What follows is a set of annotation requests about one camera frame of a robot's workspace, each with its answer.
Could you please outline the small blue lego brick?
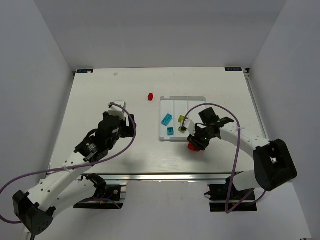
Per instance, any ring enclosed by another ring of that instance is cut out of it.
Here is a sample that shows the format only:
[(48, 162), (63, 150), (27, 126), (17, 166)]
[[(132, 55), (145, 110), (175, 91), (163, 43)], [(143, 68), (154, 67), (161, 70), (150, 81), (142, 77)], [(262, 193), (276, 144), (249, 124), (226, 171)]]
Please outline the small blue lego brick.
[(173, 136), (175, 134), (174, 128), (173, 127), (168, 127), (167, 128), (167, 135), (168, 136)]

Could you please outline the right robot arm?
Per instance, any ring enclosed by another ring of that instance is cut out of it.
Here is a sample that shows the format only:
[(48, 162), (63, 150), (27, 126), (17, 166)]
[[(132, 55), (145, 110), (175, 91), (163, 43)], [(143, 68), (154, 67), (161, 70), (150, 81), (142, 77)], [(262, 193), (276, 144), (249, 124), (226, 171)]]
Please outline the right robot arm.
[(236, 191), (261, 188), (270, 192), (298, 176), (286, 143), (281, 139), (269, 140), (240, 128), (229, 117), (220, 118), (213, 108), (199, 113), (201, 123), (185, 119), (180, 127), (189, 132), (189, 145), (195, 151), (205, 151), (212, 139), (218, 138), (236, 146), (253, 160), (253, 169), (236, 173), (230, 178)]

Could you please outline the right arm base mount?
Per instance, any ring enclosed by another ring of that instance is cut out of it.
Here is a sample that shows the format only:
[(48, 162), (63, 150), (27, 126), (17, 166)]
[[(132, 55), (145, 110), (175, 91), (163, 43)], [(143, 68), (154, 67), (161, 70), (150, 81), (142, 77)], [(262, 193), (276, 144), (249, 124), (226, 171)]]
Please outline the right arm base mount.
[[(227, 184), (210, 184), (208, 185), (208, 192), (204, 196), (209, 199), (210, 212), (222, 213), (225, 212), (227, 201), (228, 185)], [(257, 212), (257, 204), (252, 203), (256, 200), (255, 193), (250, 190), (237, 191), (233, 187), (230, 194), (228, 208), (231, 209), (247, 194), (250, 194), (239, 206), (237, 206), (234, 212)]]

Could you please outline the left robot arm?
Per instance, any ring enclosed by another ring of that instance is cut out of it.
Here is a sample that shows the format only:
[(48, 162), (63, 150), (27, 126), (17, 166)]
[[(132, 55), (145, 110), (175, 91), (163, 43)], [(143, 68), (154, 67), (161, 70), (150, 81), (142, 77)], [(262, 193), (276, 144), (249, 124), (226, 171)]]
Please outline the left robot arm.
[(62, 171), (55, 170), (27, 192), (19, 190), (13, 195), (14, 213), (33, 236), (43, 233), (59, 213), (83, 200), (112, 197), (102, 177), (82, 174), (105, 159), (119, 139), (134, 138), (136, 127), (133, 114), (124, 117), (104, 112), (98, 127), (75, 147)]

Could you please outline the blue long lego brick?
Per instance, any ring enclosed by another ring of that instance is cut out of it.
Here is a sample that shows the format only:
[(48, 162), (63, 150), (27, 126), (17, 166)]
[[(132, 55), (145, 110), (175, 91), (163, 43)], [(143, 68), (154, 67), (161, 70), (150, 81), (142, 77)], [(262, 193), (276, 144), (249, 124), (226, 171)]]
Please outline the blue long lego brick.
[(165, 115), (165, 117), (163, 118), (163, 120), (161, 121), (161, 124), (164, 126), (167, 126), (171, 122), (172, 119), (173, 119), (173, 116), (171, 114), (167, 113)]

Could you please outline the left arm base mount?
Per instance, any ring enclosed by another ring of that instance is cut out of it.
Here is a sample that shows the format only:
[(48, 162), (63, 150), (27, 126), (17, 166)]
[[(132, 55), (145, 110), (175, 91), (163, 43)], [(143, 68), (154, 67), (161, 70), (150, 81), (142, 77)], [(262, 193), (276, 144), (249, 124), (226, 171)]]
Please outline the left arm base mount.
[(122, 183), (108, 183), (96, 173), (82, 175), (78, 180), (93, 183), (95, 189), (92, 197), (76, 203), (74, 209), (121, 210), (126, 199), (127, 186)]

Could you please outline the large red lego brick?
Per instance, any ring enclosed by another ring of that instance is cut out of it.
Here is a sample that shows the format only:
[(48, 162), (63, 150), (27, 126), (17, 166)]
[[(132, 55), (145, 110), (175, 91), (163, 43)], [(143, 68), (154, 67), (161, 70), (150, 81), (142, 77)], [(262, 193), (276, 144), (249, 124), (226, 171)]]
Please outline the large red lego brick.
[(194, 151), (194, 152), (200, 152), (201, 150), (199, 149), (199, 146), (196, 145), (196, 144), (193, 144), (191, 142), (188, 143), (188, 146), (187, 148), (191, 151)]

